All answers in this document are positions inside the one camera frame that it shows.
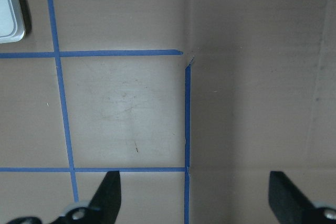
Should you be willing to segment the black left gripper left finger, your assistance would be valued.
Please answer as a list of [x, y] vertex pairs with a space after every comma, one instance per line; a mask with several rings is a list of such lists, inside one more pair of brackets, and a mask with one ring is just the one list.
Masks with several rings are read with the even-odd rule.
[[87, 206], [76, 207], [56, 223], [115, 223], [121, 208], [119, 171], [109, 171]]

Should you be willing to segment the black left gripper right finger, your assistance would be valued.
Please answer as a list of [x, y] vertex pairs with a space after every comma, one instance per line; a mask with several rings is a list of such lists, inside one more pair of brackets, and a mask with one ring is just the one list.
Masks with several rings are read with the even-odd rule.
[[335, 223], [335, 208], [314, 205], [281, 171], [271, 171], [268, 203], [279, 223]]

